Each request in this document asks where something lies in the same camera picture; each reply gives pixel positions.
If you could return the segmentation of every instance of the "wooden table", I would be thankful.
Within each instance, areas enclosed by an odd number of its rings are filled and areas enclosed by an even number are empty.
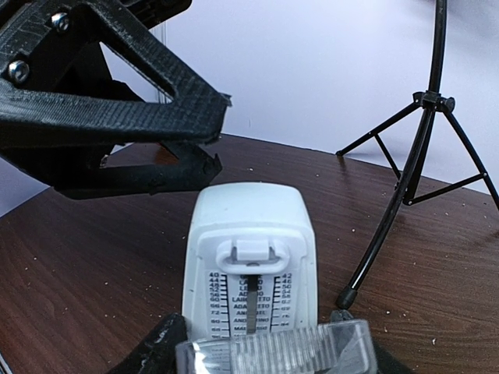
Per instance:
[[[317,234],[320,321],[393,192],[391,170],[224,136],[214,183],[300,189]],[[134,145],[114,164],[164,160]],[[443,183],[421,181],[422,191]],[[53,190],[0,220],[0,349],[15,374],[104,373],[180,312],[196,193],[77,202]],[[499,213],[461,189],[403,208],[351,311],[416,372],[499,372]]]

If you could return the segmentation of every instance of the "screw head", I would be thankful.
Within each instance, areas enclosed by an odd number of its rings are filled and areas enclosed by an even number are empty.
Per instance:
[[[30,66],[22,61],[17,60],[9,64],[9,78],[15,84],[22,84],[27,81],[28,76],[30,76]]]
[[[69,15],[68,13],[60,12],[56,13],[51,17],[52,27],[54,27],[58,33],[63,34],[69,30]]]

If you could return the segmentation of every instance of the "black tripod stand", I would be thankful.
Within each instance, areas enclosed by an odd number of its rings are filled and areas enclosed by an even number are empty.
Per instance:
[[[381,218],[381,222],[377,227],[376,233],[374,234],[369,247],[367,247],[362,261],[353,274],[349,284],[343,289],[341,294],[338,296],[338,299],[336,300],[337,307],[341,309],[348,309],[353,304],[360,285],[366,277],[370,267],[373,265],[374,260],[376,259],[376,255],[380,251],[380,248],[383,245],[385,238],[387,237],[388,231],[393,224],[398,208],[402,203],[411,206],[424,200],[431,199],[435,196],[439,196],[443,193],[452,191],[454,189],[459,189],[465,185],[468,185],[469,183],[473,183],[479,181],[480,179],[483,179],[490,191],[490,194],[492,195],[492,199],[494,199],[494,202],[499,209],[499,196],[497,195],[497,191],[494,188],[492,181],[490,180],[487,170],[485,170],[482,161],[478,157],[478,154],[473,148],[473,145],[459,125],[458,120],[452,114],[452,111],[455,107],[454,98],[442,97],[439,92],[444,64],[446,23],[447,0],[437,0],[435,14],[434,49],[431,62],[430,85],[428,86],[428,90],[426,92],[417,92],[413,94],[413,101],[410,105],[402,109],[396,115],[389,118],[387,121],[383,122],[375,129],[369,131],[366,135],[362,136],[361,138],[347,146],[345,149],[340,150],[336,153],[338,156],[343,156],[344,154],[358,147],[360,144],[366,142],[368,139],[374,138],[379,143],[381,150],[388,159],[391,168],[398,178],[397,185],[395,186],[395,193],[392,196],[390,203],[388,204],[383,218]],[[418,108],[423,109],[423,116],[421,117],[416,138],[414,139],[414,143],[412,144],[412,148],[405,163],[404,170],[401,173],[395,165],[393,158],[388,152],[388,149],[384,145],[379,134],[407,115],[410,115]],[[430,144],[430,137],[434,125],[435,114],[437,112],[444,114],[445,118],[449,121],[454,131],[458,134],[459,139],[462,141],[464,147],[473,159],[473,162],[478,168],[479,173],[453,185],[449,185],[443,189],[439,189],[423,196],[415,197],[419,180],[421,178],[421,171],[423,170],[423,165],[426,158],[426,152],[428,151],[428,145]]]

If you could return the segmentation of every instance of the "transparent plastic lid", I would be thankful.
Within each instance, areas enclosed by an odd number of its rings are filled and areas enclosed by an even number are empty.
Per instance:
[[[329,323],[224,340],[197,340],[176,348],[179,374],[376,373],[367,321]]]

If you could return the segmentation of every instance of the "tripod leg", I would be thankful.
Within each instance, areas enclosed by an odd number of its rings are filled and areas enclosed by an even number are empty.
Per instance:
[[[423,172],[424,161],[426,160],[426,154],[428,153],[428,146],[430,145],[431,130],[434,127],[434,118],[430,120],[428,125],[428,131],[426,132],[423,148],[418,157],[418,162],[416,163],[416,169],[414,169],[414,174],[409,181],[409,187],[407,188],[407,193],[404,196],[403,203],[409,205],[409,201],[416,195],[416,190],[418,189],[419,180],[421,179],[421,173]]]
[[[340,309],[348,309],[350,308],[350,306],[352,306],[361,283],[363,282],[364,278],[367,275],[367,272],[373,265],[374,260],[376,259],[376,255],[380,251],[380,248],[383,245],[388,232],[390,231],[390,227],[393,224],[395,216],[398,212],[398,208],[402,204],[402,200],[404,199],[404,195],[409,186],[409,182],[411,181],[412,175],[414,174],[414,171],[416,169],[419,155],[421,154],[421,150],[423,149],[425,143],[426,133],[429,130],[430,124],[433,123],[434,118],[435,112],[433,108],[424,109],[423,116],[421,117],[421,121],[419,123],[416,138],[414,139],[409,157],[407,159],[407,162],[405,163],[402,176],[399,180],[398,188],[395,190],[394,195],[391,197],[390,203],[388,204],[387,209],[384,212],[383,218],[381,218],[381,222],[377,227],[376,233],[374,234],[371,243],[367,247],[362,261],[353,274],[352,279],[349,281],[349,284],[343,289],[343,291],[338,296],[338,299],[336,300],[336,306]]]
[[[462,141],[462,144],[465,146],[466,150],[469,153],[469,156],[473,159],[473,162],[476,165],[476,168],[480,172],[480,174],[483,176],[483,181],[485,182],[487,188],[489,189],[490,195],[492,196],[492,199],[494,200],[497,208],[499,209],[499,195],[497,194],[497,190],[494,187],[494,184],[492,183],[492,179],[490,179],[489,173],[487,173],[487,170],[482,164],[482,161],[480,160],[480,157],[478,156],[478,153],[475,151],[475,148],[471,144],[471,142],[468,139],[468,136],[466,136],[464,130],[462,129],[461,125],[459,125],[459,122],[457,118],[451,113],[451,112],[444,112],[445,118],[449,121],[451,124],[452,128],[458,134],[459,139]]]
[[[361,136],[360,138],[358,138],[355,142],[353,142],[349,146],[343,148],[342,150],[339,150],[338,152],[336,152],[336,154],[338,156],[343,156],[343,155],[347,154],[348,152],[350,152],[354,148],[358,147],[362,143],[365,143],[367,140],[375,137],[380,132],[386,130],[391,125],[397,123],[398,121],[400,121],[404,117],[407,117],[408,115],[413,113],[417,108],[419,108],[419,104],[417,102],[413,101],[410,105],[408,105],[407,107],[402,109],[399,113],[392,115],[389,119],[387,119],[381,125],[372,129],[366,135]]]

